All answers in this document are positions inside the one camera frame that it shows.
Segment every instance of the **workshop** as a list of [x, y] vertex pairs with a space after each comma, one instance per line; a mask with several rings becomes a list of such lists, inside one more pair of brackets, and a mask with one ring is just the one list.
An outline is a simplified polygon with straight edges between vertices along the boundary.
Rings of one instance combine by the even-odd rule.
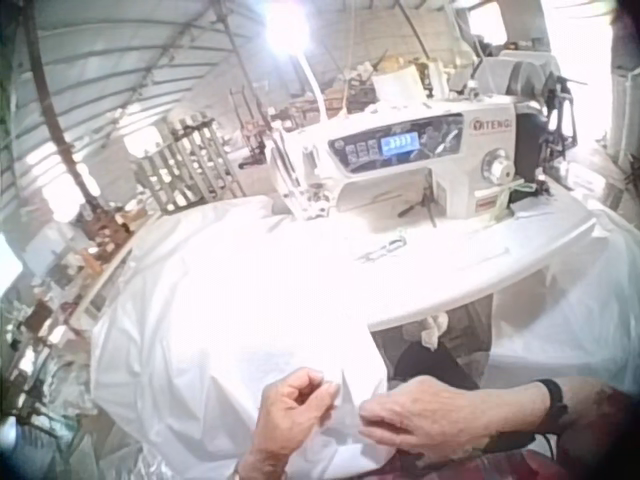
[[2, 0], [0, 478], [640, 478], [636, 4]]

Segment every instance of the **industrial sewing machine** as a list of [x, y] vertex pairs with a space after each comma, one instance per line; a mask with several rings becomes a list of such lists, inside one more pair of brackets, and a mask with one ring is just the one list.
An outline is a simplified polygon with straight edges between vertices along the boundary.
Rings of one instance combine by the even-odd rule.
[[498, 214], [514, 188], [534, 184], [546, 120], [536, 104], [481, 96], [375, 106], [278, 132], [270, 166], [298, 219], [381, 203], [397, 211], [425, 195], [448, 218]]

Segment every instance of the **wrist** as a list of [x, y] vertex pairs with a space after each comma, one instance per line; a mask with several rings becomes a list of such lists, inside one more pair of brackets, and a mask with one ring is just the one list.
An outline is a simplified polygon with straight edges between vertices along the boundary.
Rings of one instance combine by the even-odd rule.
[[485, 412], [483, 430], [493, 436], [533, 432], [549, 411], [549, 394], [538, 383], [505, 390], [479, 390], [478, 411]]
[[251, 448], [238, 463], [240, 480], [282, 480], [289, 456]]

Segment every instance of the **hand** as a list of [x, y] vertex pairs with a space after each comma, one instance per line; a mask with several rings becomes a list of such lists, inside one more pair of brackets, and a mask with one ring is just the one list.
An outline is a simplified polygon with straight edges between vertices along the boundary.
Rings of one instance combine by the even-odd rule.
[[328, 420], [338, 391], [338, 385], [323, 383], [322, 374], [308, 368], [266, 387], [251, 450], [238, 468], [240, 478], [279, 480], [289, 457]]
[[360, 433], [380, 445], [424, 453], [444, 461], [484, 446], [492, 435], [480, 392], [449, 387], [418, 377], [360, 407]]

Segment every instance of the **curved ceiling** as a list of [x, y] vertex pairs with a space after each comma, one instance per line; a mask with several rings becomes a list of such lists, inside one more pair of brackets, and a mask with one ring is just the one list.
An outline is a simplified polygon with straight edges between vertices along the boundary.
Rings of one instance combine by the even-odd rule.
[[[227, 2], [231, 31], [240, 47], [263, 34], [269, 1]], [[299, 1], [317, 11], [346, 10], [351, 0]], [[357, 8], [395, 8], [397, 3], [354, 1]], [[403, 0], [403, 5], [437, 8], [445, 1]], [[233, 54], [212, 0], [36, 0], [36, 18], [52, 100], [76, 160], [115, 136], [164, 117], [207, 72]], [[14, 173], [21, 189], [28, 191], [35, 188], [29, 172], [39, 166], [42, 175], [53, 168], [55, 152], [20, 29], [15, 45]]]

